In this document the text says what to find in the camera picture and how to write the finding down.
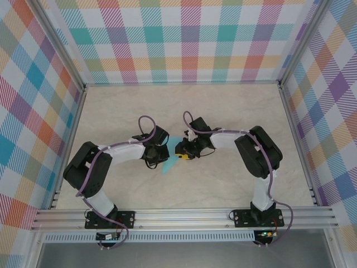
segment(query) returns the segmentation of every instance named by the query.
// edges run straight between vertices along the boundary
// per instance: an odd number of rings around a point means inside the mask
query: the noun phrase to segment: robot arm
[[[168,137],[168,133],[161,127],[156,126],[156,132],[149,141],[144,140],[150,134],[142,134],[134,136],[128,142],[125,142],[116,147],[109,147],[103,151],[97,158],[89,180],[82,191],[82,196],[86,201],[103,216],[112,216],[115,218],[117,207],[107,197],[102,186],[105,177],[111,166],[122,162],[143,159],[147,166],[156,166],[158,163],[168,159],[168,149],[166,145],[161,145]],[[69,184],[79,190],[87,176],[89,166],[92,163],[94,156],[106,146],[97,146],[92,142],[86,142],[82,145],[69,165],[66,167],[63,177]]]
[[[211,131],[211,128],[207,126],[201,117],[193,120],[190,126],[198,131]],[[268,196],[269,168],[262,152],[248,135],[237,132],[224,132],[220,128],[214,129],[214,131],[218,130],[223,132],[196,134],[193,130],[189,129],[185,132],[187,138],[184,138],[176,146],[175,154],[180,158],[192,160],[196,157],[199,158],[200,152],[205,148],[214,150],[220,148],[238,149],[248,171],[255,177],[254,195],[250,204],[250,216],[257,224],[270,221],[272,213],[276,210],[276,204]],[[272,164],[273,176],[275,177],[276,170],[279,168],[279,163],[283,158],[280,149],[262,127],[256,126],[249,133],[257,138],[267,153]]]

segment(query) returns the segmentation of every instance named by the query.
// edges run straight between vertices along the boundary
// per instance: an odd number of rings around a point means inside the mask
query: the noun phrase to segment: colorful plaid pattern
[[[357,260],[357,1],[334,0],[286,95],[323,205]]]
[[[65,21],[61,27],[47,0],[42,5],[84,80],[90,77],[97,84],[276,80],[300,11],[311,4],[307,0],[55,2]],[[85,66],[68,45],[63,27],[69,29]]]
[[[286,70],[286,67],[288,66],[290,60],[291,60],[291,57],[294,55],[295,51],[297,50],[297,48],[299,47],[299,44],[300,44],[300,41],[301,41],[301,38],[302,36],[305,34],[306,32],[306,28],[307,28],[307,25],[310,23],[311,19],[313,18],[314,14],[315,14],[315,11],[317,9],[317,7],[319,6],[319,3],[321,2],[321,0],[313,0],[313,4],[299,30],[299,33],[297,34],[295,40],[294,40],[294,44],[292,45],[290,51],[289,51],[289,54],[288,56],[286,57],[285,61],[284,61],[284,64],[283,64],[283,67],[281,68],[280,72],[279,72],[279,75],[278,75],[278,80],[281,80],[282,77],[283,77],[283,74]]]
[[[0,267],[19,267],[46,208],[79,89],[25,0],[0,0]]]

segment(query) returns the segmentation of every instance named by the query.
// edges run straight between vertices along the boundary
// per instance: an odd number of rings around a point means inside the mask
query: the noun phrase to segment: aluminum rail
[[[237,208],[204,209],[136,209],[133,231],[219,231],[227,229],[259,230],[263,227],[235,228],[228,218],[229,212]],[[286,229],[291,215],[287,208],[282,210]],[[294,221],[292,229],[330,229],[338,223],[331,207],[293,207]],[[39,210],[32,230],[35,232],[88,232],[84,228],[85,209]]]

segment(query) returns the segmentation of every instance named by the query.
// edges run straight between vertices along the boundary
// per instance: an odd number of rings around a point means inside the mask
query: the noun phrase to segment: perforated metal strip
[[[254,231],[192,231],[129,233],[128,243],[254,241]],[[48,232],[44,243],[97,243],[94,232]]]

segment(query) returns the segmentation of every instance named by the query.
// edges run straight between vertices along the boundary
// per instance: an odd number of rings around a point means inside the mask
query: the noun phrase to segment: marble floor
[[[140,85],[89,88],[71,158],[86,141],[110,145],[140,134],[137,119],[150,115],[170,133],[183,137],[182,113],[191,111],[211,127],[249,130],[262,126],[281,149],[274,197],[290,205],[312,205],[305,176],[275,84]],[[152,129],[149,120],[143,128]],[[238,150],[217,150],[192,161],[178,160],[165,174],[143,160],[110,168],[103,186],[118,208],[247,207],[254,178]],[[57,209],[86,208],[64,180]]]

